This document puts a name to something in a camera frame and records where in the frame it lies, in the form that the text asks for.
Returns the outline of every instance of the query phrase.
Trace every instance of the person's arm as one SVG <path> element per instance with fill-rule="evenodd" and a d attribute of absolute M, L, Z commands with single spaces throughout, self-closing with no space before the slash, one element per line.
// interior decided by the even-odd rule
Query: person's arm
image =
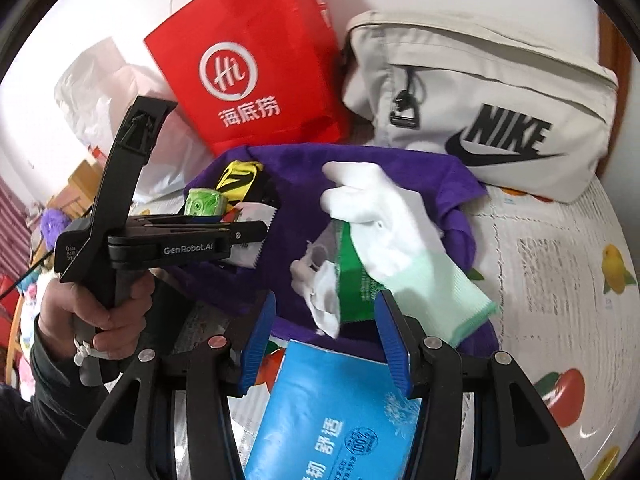
<path fill-rule="evenodd" d="M 103 386 L 80 382 L 72 316 L 103 330 L 94 337 L 95 349 L 123 359 L 136 349 L 153 290 L 149 273 L 132 286 L 130 300 L 107 311 L 82 286 L 49 283 L 31 349 L 35 396 L 27 403 L 15 390 L 0 390 L 0 445 L 5 446 L 0 452 L 11 456 L 26 478 L 60 477 L 107 394 Z"/>

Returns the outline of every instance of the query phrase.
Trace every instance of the pink curtain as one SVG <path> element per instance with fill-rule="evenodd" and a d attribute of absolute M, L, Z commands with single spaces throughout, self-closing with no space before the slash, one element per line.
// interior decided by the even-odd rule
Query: pink curtain
<path fill-rule="evenodd" d="M 22 203 L 0 179 L 0 274 L 17 279 L 29 268 L 31 234 Z"/>

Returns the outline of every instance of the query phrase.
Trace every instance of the screw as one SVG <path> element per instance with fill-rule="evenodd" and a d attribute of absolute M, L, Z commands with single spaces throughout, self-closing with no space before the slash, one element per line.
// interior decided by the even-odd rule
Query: screw
<path fill-rule="evenodd" d="M 226 337 L 223 335 L 215 335 L 209 338 L 208 343 L 211 348 L 222 348 L 226 345 Z"/>
<path fill-rule="evenodd" d="M 429 337 L 424 338 L 424 345 L 427 348 L 431 348 L 431 350 L 437 350 L 438 348 L 442 348 L 442 339 L 430 335 Z"/>
<path fill-rule="evenodd" d="M 138 354 L 138 360 L 142 363 L 148 363 L 156 357 L 156 353 L 151 348 L 145 348 Z"/>
<path fill-rule="evenodd" d="M 511 356 L 507 352 L 496 352 L 494 356 L 495 362 L 501 365 L 508 365 L 511 363 Z"/>

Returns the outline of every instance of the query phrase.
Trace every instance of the finger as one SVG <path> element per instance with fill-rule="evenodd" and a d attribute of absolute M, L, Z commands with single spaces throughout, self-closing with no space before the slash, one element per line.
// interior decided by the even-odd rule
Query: finger
<path fill-rule="evenodd" d="M 138 338 L 135 338 L 133 341 L 126 343 L 120 348 L 116 348 L 108 351 L 107 354 L 109 356 L 109 359 L 114 361 L 117 361 L 120 359 L 126 359 L 127 357 L 132 355 L 133 352 L 136 351 L 137 347 L 138 347 Z"/>
<path fill-rule="evenodd" d="M 131 285 L 130 296 L 134 300 L 140 300 L 147 296 L 151 296 L 156 288 L 156 281 L 151 272 L 145 272 L 144 276 Z"/>
<path fill-rule="evenodd" d="M 349 186 L 327 189 L 320 197 L 320 207 L 331 218 L 361 224 L 382 218 L 374 190 L 361 190 Z"/>
<path fill-rule="evenodd" d="M 338 186 L 370 189 L 392 183 L 379 165 L 372 162 L 328 162 L 322 172 Z"/>
<path fill-rule="evenodd" d="M 111 328 L 122 328 L 136 323 L 151 308 L 151 296 L 142 297 L 140 300 L 127 300 L 121 305 L 112 308 L 109 312 Z"/>
<path fill-rule="evenodd" d="M 145 329 L 145 326 L 146 319 L 141 318 L 130 325 L 96 334 L 92 343 L 97 351 L 115 351 L 121 346 L 125 346 L 133 340 L 136 340 L 140 335 L 140 332 Z"/>
<path fill-rule="evenodd" d="M 95 299 L 94 295 L 79 283 L 69 285 L 64 291 L 66 300 L 64 304 L 68 305 L 66 309 L 91 326 L 97 326 L 102 330 L 112 328 L 109 311 Z"/>

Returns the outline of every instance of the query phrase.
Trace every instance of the dark sleeve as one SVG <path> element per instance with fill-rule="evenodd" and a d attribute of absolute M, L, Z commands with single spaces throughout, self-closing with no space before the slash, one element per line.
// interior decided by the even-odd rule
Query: dark sleeve
<path fill-rule="evenodd" d="M 12 388 L 0 389 L 0 455 L 7 454 L 24 478 L 59 479 L 107 391 L 83 386 L 73 359 L 49 356 L 37 318 L 31 370 L 36 393 L 30 403 Z"/>

